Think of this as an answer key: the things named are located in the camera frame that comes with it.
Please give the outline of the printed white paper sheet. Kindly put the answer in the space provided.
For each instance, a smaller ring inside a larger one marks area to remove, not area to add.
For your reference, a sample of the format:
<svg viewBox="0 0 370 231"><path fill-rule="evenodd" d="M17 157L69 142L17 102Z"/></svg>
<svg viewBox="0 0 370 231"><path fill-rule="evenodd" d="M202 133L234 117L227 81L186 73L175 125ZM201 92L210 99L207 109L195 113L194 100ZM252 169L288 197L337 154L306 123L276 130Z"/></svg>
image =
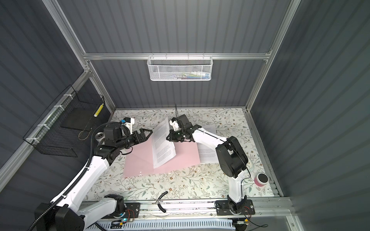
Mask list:
<svg viewBox="0 0 370 231"><path fill-rule="evenodd" d="M166 140L169 133L169 118L166 117L154 128L153 134L151 135L154 168L158 168L166 164L176 156L173 142Z"/></svg>

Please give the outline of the pink file folder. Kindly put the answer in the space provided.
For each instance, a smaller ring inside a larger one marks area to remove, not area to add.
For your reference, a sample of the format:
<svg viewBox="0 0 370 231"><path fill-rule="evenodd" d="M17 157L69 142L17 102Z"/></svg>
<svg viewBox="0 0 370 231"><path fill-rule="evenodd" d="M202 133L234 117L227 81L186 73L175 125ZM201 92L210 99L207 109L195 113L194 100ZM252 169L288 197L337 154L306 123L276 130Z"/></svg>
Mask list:
<svg viewBox="0 0 370 231"><path fill-rule="evenodd" d="M194 142L174 143L173 145L175 155L168 155L168 161L157 168L154 167L151 140L134 146L132 153L126 156L123 177L168 173L200 164L198 147Z"/></svg>

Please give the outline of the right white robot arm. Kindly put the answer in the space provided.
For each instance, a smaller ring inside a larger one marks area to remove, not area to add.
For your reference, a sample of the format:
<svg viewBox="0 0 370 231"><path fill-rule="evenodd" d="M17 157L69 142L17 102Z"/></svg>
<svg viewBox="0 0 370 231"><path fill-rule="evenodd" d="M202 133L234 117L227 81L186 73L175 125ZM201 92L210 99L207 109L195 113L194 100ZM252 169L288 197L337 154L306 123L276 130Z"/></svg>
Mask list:
<svg viewBox="0 0 370 231"><path fill-rule="evenodd" d="M196 142L214 149L219 166L228 179L228 206L233 213L239 213L246 203L243 192L244 174L249 162L240 142L234 136L229 138L213 134L200 125L193 125L186 115L170 120L170 132L166 140L170 142Z"/></svg>

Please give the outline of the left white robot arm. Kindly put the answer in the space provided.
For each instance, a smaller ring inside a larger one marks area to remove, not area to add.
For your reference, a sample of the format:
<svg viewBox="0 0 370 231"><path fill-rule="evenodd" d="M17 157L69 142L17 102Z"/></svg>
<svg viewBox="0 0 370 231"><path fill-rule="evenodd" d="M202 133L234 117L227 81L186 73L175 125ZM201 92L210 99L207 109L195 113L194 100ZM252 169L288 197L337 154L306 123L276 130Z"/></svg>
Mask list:
<svg viewBox="0 0 370 231"><path fill-rule="evenodd" d="M93 131L86 164L55 198L37 207L28 230L84 231L107 215L130 217L124 198L117 194L108 194L83 209L80 206L98 178L123 154L123 149L132 151L152 135L153 131L148 129L133 131L134 123L133 118L126 117L120 122L104 123Z"/></svg>

